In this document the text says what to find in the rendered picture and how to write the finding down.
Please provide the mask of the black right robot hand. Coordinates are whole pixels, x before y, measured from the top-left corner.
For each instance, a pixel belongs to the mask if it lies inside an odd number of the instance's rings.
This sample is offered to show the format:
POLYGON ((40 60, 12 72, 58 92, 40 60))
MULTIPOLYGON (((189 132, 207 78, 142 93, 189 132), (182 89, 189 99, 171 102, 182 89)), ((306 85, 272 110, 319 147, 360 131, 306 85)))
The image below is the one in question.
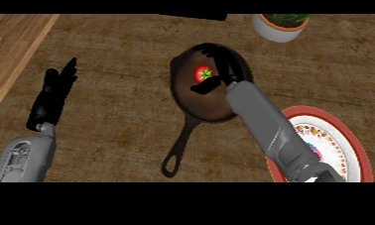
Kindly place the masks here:
POLYGON ((230 85, 245 80, 242 67, 238 59, 230 52, 222 46, 211 43, 201 44, 195 47, 196 51, 201 51, 207 57, 214 59, 219 74, 210 76, 199 84, 190 86, 190 90, 198 94, 208 94, 222 84, 230 85))

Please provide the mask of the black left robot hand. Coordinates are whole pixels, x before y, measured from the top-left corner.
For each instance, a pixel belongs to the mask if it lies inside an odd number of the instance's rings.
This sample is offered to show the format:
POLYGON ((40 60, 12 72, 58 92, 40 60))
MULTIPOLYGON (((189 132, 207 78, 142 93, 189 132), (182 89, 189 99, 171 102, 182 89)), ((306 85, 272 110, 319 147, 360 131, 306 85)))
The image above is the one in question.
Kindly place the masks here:
POLYGON ((77 59, 72 58, 62 71, 49 68, 44 74, 41 92, 37 96, 27 128, 31 131, 41 131, 41 125, 50 123, 56 125, 62 116, 65 100, 77 81, 77 59))

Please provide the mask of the red tomato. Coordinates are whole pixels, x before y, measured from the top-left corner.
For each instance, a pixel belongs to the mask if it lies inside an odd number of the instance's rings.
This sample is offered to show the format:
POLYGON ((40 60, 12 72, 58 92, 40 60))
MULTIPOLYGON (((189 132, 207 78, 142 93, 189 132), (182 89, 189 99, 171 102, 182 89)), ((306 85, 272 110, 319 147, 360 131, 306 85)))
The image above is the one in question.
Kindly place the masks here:
POLYGON ((214 76, 214 70, 210 65, 201 64, 193 70, 193 79, 201 83, 207 78, 214 76))

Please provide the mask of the dark cast iron pan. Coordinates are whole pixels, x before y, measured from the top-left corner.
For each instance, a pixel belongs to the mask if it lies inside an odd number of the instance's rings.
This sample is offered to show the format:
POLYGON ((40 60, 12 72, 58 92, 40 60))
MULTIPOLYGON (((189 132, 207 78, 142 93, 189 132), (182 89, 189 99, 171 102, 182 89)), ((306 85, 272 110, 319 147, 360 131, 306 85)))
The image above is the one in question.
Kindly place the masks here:
POLYGON ((198 73, 204 70, 217 75, 217 67, 210 54, 220 50, 239 63, 247 81, 254 81, 250 65, 239 53, 229 47, 204 43, 188 49, 170 62, 170 91, 174 102, 185 113, 185 126, 173 148, 161 164, 161 172, 173 177, 179 172, 180 161, 190 133, 201 123, 222 123, 236 117, 226 101, 227 86, 220 86, 207 94, 198 94, 190 87, 198 84, 198 73))

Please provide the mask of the red rimmed patterned plate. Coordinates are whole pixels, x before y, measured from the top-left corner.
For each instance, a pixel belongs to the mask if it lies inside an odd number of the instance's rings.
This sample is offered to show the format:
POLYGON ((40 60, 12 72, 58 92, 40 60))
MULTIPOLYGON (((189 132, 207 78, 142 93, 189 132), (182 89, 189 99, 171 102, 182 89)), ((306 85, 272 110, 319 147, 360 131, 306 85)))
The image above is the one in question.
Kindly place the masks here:
POLYGON ((343 122, 322 109, 288 107, 282 114, 312 148, 347 182, 375 182, 372 167, 360 142, 343 122))

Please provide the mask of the white potted plant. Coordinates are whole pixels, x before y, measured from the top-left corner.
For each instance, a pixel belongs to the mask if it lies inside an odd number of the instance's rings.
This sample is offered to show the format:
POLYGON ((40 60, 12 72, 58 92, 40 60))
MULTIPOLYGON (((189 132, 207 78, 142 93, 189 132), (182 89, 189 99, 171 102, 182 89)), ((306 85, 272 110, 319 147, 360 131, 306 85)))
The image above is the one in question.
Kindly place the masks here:
POLYGON ((275 24, 264 14, 253 15, 253 26, 258 35, 269 41, 276 43, 286 43, 292 41, 301 33, 309 20, 303 20, 297 27, 285 27, 275 24))

